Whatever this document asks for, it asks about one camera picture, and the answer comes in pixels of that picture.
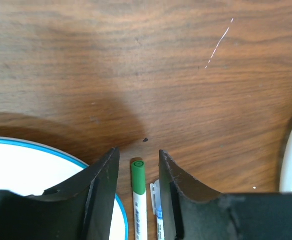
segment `pen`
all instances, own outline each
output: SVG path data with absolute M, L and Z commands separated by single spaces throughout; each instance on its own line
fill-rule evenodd
M 131 163 L 132 195 L 134 203 L 135 239 L 147 240 L 147 196 L 145 165 L 142 160 Z
M 155 181 L 155 183 L 150 184 L 150 194 L 151 194 L 152 212 L 157 217 L 157 239 L 165 240 L 164 223 L 162 220 L 159 180 Z

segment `white bowl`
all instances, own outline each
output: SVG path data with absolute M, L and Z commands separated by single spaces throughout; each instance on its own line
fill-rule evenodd
M 37 142 L 0 137 L 0 189 L 22 196 L 41 195 L 88 165 L 76 157 Z M 127 240 L 128 221 L 115 196 L 109 240 Z

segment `marker label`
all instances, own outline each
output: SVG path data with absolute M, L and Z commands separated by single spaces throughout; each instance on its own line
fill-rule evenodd
M 164 222 L 162 218 L 157 217 L 157 239 L 165 240 Z
M 136 240 L 147 239 L 147 195 L 133 192 Z

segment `wood grain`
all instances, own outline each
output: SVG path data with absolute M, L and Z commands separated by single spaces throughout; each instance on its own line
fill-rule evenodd
M 148 184 L 165 149 L 219 191 L 276 191 L 291 125 L 292 0 L 0 0 L 0 135 L 90 164 L 120 146 L 129 239 L 131 158 Z

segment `marker cap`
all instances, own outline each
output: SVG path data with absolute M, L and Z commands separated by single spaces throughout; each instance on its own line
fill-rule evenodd
M 142 195 L 146 191 L 145 164 L 141 160 L 131 163 L 132 191 Z

